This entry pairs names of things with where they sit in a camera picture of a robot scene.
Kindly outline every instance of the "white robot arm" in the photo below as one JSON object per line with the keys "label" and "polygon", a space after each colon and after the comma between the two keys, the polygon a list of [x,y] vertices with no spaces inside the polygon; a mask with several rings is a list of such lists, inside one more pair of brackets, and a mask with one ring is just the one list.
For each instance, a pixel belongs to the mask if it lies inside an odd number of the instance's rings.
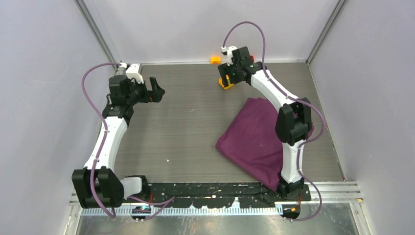
{"label": "white robot arm", "polygon": [[[218,66],[223,87],[245,81],[264,94],[278,111],[276,133],[283,147],[282,179],[278,191],[285,196],[302,188],[304,179],[298,170],[302,167],[302,143],[311,131],[311,109],[289,99],[299,98],[285,89],[268,70],[264,71],[261,62],[254,63],[247,47],[223,47],[222,53],[228,58],[227,63]],[[300,100],[309,103],[306,98]]]}
{"label": "white robot arm", "polygon": [[[147,90],[139,73],[139,65],[125,63],[121,63],[116,75],[109,79],[108,103],[102,112],[107,129],[102,123],[90,158],[83,169],[74,170],[72,174],[72,182],[83,208],[99,207],[97,199],[93,196],[91,185],[94,185],[99,201],[108,208],[119,207],[125,198],[146,191],[148,185],[144,176],[131,176],[119,180],[113,169],[119,144],[134,113],[133,106],[137,103],[160,102],[165,93],[154,77],[150,77],[150,82],[152,91]],[[96,160],[99,149],[101,152],[99,159]],[[93,184],[90,182],[92,172],[94,174]]]}

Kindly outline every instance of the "light purple wall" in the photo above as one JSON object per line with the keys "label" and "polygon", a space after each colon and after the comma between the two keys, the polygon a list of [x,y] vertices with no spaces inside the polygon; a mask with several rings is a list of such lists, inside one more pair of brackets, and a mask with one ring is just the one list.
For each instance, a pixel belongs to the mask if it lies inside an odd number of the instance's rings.
{"label": "light purple wall", "polygon": [[[227,32],[253,21],[267,38],[268,61],[305,61],[336,0],[85,0],[111,48],[125,61],[202,62],[221,55]],[[248,46],[260,58],[252,25],[236,29],[227,46]]]}
{"label": "light purple wall", "polygon": [[[0,234],[56,235],[99,119],[83,73],[107,59],[71,0],[0,1]],[[111,69],[87,82],[105,103]]]}
{"label": "light purple wall", "polygon": [[375,231],[415,230],[415,1],[348,1],[312,72]]}

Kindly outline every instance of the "crumpled fabric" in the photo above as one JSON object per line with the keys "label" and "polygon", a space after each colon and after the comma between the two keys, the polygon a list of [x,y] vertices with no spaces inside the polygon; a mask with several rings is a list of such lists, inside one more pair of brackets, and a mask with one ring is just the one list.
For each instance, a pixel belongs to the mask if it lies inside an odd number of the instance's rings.
{"label": "crumpled fabric", "polygon": [[277,115],[267,99],[248,98],[216,143],[222,155],[273,191],[282,170],[282,142],[275,132]]}

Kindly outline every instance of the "wood grain surface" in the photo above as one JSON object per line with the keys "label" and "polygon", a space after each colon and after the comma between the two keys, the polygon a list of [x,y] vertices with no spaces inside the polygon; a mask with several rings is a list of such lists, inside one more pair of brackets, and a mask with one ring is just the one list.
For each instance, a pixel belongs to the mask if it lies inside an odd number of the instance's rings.
{"label": "wood grain surface", "polygon": [[[321,108],[305,63],[267,67],[285,88]],[[259,91],[246,83],[225,91],[218,85],[217,66],[209,64],[148,65],[142,75],[146,80],[156,77],[166,94],[160,103],[134,106],[115,161],[119,178],[145,175],[150,182],[255,181],[223,157],[215,144],[247,98],[263,97]],[[314,112],[312,120],[316,135],[322,123]],[[306,145],[303,171],[313,181],[342,179],[328,132]]]}

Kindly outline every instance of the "yellow object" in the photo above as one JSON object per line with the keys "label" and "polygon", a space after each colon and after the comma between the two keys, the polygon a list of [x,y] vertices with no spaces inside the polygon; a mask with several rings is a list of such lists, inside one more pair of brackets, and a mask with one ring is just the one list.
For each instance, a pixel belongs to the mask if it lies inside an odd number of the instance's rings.
{"label": "yellow object", "polygon": [[226,80],[228,81],[228,86],[227,87],[225,87],[225,85],[223,85],[222,78],[221,77],[219,78],[219,85],[221,85],[221,87],[223,87],[223,89],[225,89],[225,90],[227,90],[227,89],[229,89],[233,86],[231,81],[229,81],[229,77],[227,75],[226,75]]}
{"label": "yellow object", "polygon": [[220,56],[212,56],[210,58],[211,64],[220,64],[221,62],[222,62],[222,59],[220,58]]}

